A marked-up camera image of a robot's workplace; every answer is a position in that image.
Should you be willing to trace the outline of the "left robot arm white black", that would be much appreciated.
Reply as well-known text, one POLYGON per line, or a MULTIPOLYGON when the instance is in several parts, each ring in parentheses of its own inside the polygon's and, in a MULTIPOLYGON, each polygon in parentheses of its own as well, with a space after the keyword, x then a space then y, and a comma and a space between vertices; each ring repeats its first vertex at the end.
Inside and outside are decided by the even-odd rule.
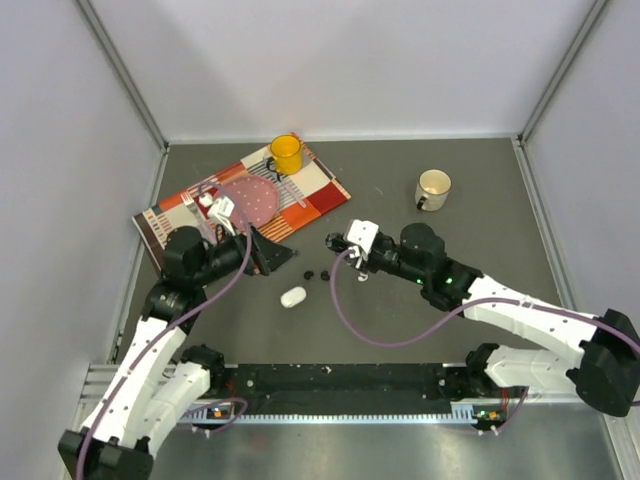
POLYGON ((199 313, 212 303, 206 286, 226 276, 267 276, 296 254, 256 228, 217 244, 192 226, 172 231, 125 358, 80 429, 65 431, 59 440, 71 477, 149 478, 161 445, 189 408, 226 387, 221 353, 182 348, 199 313))

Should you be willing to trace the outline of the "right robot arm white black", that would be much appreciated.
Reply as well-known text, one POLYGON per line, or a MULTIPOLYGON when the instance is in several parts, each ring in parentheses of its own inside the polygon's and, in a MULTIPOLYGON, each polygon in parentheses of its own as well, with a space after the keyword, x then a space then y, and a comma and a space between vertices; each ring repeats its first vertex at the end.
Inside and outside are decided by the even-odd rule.
POLYGON ((384 272, 418 285, 421 297, 445 314, 426 336, 459 316, 536 344, 534 350, 483 344, 471 352, 466 380, 474 393, 507 387, 575 393, 614 417, 638 406, 639 335, 627 315, 575 312, 513 290, 450 258, 425 223, 409 224, 393 239, 371 221, 353 220, 345 232, 328 234, 325 245, 360 280, 384 272))

